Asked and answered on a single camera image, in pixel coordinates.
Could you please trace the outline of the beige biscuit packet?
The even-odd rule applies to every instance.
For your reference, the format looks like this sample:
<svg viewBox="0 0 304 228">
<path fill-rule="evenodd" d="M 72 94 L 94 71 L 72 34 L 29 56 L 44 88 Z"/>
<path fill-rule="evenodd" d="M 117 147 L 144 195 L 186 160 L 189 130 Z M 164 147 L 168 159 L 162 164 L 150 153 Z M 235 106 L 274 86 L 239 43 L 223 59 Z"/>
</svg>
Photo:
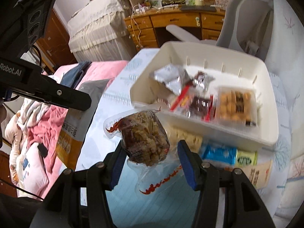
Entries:
<svg viewBox="0 0 304 228">
<path fill-rule="evenodd" d="M 267 187 L 272 170 L 273 161 L 268 161 L 263 164 L 250 165 L 242 168 L 242 171 L 247 176 L 255 189 Z"/>
</svg>

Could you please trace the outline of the green snack packet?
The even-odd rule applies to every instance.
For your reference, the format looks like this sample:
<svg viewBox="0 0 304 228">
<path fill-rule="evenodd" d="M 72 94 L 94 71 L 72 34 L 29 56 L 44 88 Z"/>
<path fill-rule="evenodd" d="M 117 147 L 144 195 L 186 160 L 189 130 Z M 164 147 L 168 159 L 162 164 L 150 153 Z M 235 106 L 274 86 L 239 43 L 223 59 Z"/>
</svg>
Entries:
<svg viewBox="0 0 304 228">
<path fill-rule="evenodd" d="M 256 165 L 258 159 L 258 152 L 248 152 L 248 151 L 237 151 L 237 156 L 235 160 L 236 167 L 246 167 L 251 165 Z"/>
</svg>

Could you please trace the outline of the blue foil snack packet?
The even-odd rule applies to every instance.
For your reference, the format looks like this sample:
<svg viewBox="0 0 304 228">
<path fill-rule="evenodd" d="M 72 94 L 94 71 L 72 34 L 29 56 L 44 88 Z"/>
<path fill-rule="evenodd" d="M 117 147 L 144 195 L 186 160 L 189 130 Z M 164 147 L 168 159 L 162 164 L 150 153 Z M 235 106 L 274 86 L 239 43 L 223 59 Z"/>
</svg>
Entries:
<svg viewBox="0 0 304 228">
<path fill-rule="evenodd" d="M 211 160 L 226 165 L 235 165 L 237 148 L 212 142 L 203 142 L 199 151 L 202 160 Z"/>
</svg>

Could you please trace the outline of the puffed rice cake pack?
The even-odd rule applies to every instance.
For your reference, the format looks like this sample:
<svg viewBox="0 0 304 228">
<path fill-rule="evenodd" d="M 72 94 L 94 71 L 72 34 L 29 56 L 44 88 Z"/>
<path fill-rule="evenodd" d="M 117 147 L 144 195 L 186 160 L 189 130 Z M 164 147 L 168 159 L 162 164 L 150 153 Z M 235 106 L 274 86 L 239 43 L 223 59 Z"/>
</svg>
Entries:
<svg viewBox="0 0 304 228">
<path fill-rule="evenodd" d="M 201 144 L 203 142 L 202 136 L 192 134 L 188 131 L 181 130 L 181 129 L 174 128 L 174 127 L 168 127 L 166 129 L 166 132 L 167 132 L 167 137 L 170 142 L 170 151 L 175 152 L 178 142 L 181 140 L 185 140 L 189 149 L 192 152 L 194 152 L 194 153 L 199 152 L 199 150 L 201 148 Z"/>
</svg>

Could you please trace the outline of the clear-wrapped nut cake snack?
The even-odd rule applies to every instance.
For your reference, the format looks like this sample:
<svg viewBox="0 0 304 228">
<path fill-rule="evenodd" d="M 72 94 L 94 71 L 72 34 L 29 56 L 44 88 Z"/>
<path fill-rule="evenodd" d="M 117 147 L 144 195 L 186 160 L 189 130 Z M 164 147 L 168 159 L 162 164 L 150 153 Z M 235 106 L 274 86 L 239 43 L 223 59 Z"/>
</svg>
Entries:
<svg viewBox="0 0 304 228">
<path fill-rule="evenodd" d="M 152 198 L 167 190 L 182 176 L 177 149 L 169 141 L 166 123 L 159 116 L 162 107 L 142 107 L 107 118 L 108 138 L 118 136 L 127 154 L 127 165 L 137 174 L 135 193 Z"/>
</svg>

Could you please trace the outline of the red-edged dark fruit snack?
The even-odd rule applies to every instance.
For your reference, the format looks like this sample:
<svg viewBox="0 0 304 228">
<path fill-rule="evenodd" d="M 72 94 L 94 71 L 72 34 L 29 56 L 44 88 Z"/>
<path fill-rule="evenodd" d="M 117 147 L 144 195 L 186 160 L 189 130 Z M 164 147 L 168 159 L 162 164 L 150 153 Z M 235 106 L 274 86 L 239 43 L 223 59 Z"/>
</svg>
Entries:
<svg viewBox="0 0 304 228">
<path fill-rule="evenodd" d="M 170 107 L 170 111 L 187 118 L 210 121 L 213 95 L 204 96 L 192 86 L 185 86 Z"/>
</svg>

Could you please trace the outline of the pink white stuffed toy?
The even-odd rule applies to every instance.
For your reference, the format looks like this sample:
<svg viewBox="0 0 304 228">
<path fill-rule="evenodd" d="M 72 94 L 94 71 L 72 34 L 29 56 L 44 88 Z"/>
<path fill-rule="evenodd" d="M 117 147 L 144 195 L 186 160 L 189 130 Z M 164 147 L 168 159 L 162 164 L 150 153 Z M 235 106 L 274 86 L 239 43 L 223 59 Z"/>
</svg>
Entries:
<svg viewBox="0 0 304 228">
<path fill-rule="evenodd" d="M 27 136 L 18 124 L 17 112 L 5 128 L 5 138 L 11 144 L 9 155 L 10 178 L 17 187 L 18 197 L 40 199 L 49 184 L 38 144 L 27 147 Z"/>
</svg>

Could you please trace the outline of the beige covered furniture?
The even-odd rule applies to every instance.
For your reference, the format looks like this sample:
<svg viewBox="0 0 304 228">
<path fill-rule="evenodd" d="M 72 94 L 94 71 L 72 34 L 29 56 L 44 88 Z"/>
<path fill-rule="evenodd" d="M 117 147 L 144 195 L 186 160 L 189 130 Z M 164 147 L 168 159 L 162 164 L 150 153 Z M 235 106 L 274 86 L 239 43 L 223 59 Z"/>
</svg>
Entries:
<svg viewBox="0 0 304 228">
<path fill-rule="evenodd" d="M 69 48 L 78 62 L 130 60 L 137 53 L 124 19 L 128 0 L 92 0 L 68 21 Z"/>
</svg>

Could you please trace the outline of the large orange white oats bag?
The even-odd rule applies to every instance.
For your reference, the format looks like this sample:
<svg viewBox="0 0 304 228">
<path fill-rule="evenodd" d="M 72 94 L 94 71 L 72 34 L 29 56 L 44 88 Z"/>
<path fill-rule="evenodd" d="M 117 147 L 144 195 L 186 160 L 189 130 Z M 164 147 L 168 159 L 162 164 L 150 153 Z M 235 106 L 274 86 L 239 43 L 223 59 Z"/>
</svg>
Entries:
<svg viewBox="0 0 304 228">
<path fill-rule="evenodd" d="M 70 108 L 66 114 L 57 140 L 56 154 L 67 168 L 76 169 L 85 136 L 108 82 L 110 79 L 82 83 L 78 90 L 90 96 L 89 108 L 86 111 Z"/>
</svg>

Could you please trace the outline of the dark blue garment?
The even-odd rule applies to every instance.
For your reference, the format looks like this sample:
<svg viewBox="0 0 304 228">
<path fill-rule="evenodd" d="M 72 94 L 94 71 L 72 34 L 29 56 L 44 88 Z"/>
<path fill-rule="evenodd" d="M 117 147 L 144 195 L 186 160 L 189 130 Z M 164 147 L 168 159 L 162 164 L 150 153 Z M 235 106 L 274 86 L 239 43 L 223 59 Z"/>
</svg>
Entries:
<svg viewBox="0 0 304 228">
<path fill-rule="evenodd" d="M 70 69 L 66 74 L 64 74 L 60 84 L 67 86 L 68 88 L 76 89 L 91 63 L 91 61 L 78 63 L 74 68 Z"/>
</svg>

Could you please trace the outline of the pink blanket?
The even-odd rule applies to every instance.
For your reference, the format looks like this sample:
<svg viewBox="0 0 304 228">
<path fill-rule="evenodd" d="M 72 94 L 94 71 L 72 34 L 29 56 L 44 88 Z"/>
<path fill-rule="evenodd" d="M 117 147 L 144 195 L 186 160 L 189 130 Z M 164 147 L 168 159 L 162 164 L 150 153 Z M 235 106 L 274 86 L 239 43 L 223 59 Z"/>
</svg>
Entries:
<svg viewBox="0 0 304 228">
<path fill-rule="evenodd" d="M 27 136 L 27 147 L 38 144 L 44 162 L 49 184 L 41 193 L 45 197 L 59 175 L 62 162 L 56 155 L 56 144 L 67 109 L 55 105 L 25 99 L 20 112 L 18 124 Z"/>
</svg>

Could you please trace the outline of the golden cookies clear pack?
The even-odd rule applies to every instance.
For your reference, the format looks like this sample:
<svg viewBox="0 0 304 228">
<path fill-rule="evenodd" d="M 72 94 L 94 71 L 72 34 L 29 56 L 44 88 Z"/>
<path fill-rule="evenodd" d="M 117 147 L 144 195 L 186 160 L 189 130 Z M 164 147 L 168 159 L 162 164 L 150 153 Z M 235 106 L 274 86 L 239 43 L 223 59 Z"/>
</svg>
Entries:
<svg viewBox="0 0 304 228">
<path fill-rule="evenodd" d="M 226 125 L 256 127 L 256 93 L 253 89 L 220 86 L 217 89 L 215 118 Z"/>
</svg>

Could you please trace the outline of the white plastic storage bin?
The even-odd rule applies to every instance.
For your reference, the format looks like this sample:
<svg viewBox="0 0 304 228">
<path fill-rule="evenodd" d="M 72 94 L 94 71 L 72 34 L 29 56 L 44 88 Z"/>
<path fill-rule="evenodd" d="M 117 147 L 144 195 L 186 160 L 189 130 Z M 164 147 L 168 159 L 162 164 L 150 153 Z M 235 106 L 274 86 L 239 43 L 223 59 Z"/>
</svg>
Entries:
<svg viewBox="0 0 304 228">
<path fill-rule="evenodd" d="M 278 115 L 274 91 L 265 63 L 251 55 L 223 47 L 187 42 L 167 42 L 148 63 L 130 89 L 134 107 L 152 104 L 161 90 L 161 84 L 149 77 L 153 71 L 168 64 L 182 66 L 194 77 L 199 71 L 214 80 L 205 95 L 214 97 L 221 86 L 251 89 L 257 101 L 258 122 L 255 128 L 221 124 L 216 120 L 202 121 L 187 118 L 166 109 L 159 113 L 171 126 L 201 134 L 242 150 L 272 147 L 279 135 Z"/>
</svg>

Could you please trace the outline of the white floral bedsheet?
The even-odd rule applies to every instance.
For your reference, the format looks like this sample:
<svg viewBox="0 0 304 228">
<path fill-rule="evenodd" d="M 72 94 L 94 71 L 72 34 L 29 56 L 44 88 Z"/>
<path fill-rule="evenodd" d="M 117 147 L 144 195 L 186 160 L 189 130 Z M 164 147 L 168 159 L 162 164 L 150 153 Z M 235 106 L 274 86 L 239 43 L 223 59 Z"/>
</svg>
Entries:
<svg viewBox="0 0 304 228">
<path fill-rule="evenodd" d="M 274 215 L 285 227 L 303 202 L 303 25 L 287 0 L 273 0 L 274 20 L 266 65 L 282 81 L 290 114 L 291 161 L 282 199 Z"/>
</svg>

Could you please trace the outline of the wooden desk with drawers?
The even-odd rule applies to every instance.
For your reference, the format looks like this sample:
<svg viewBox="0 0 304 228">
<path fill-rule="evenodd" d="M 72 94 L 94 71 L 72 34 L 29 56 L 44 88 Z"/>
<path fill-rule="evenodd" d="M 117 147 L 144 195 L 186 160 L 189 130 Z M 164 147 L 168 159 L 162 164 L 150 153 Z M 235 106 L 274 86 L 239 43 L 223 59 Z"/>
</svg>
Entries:
<svg viewBox="0 0 304 228">
<path fill-rule="evenodd" d="M 211 6 L 170 6 L 124 19 L 136 50 L 158 48 L 168 41 L 217 40 L 225 11 Z"/>
</svg>

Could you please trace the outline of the grey office chair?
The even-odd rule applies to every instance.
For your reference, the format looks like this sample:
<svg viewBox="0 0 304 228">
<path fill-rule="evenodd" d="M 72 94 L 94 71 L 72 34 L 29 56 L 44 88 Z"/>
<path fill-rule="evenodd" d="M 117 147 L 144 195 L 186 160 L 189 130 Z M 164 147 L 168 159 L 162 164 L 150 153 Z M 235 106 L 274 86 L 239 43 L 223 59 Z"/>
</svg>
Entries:
<svg viewBox="0 0 304 228">
<path fill-rule="evenodd" d="M 230 0 L 218 39 L 193 43 L 233 49 L 264 61 L 272 34 L 273 8 L 273 0 Z"/>
</svg>

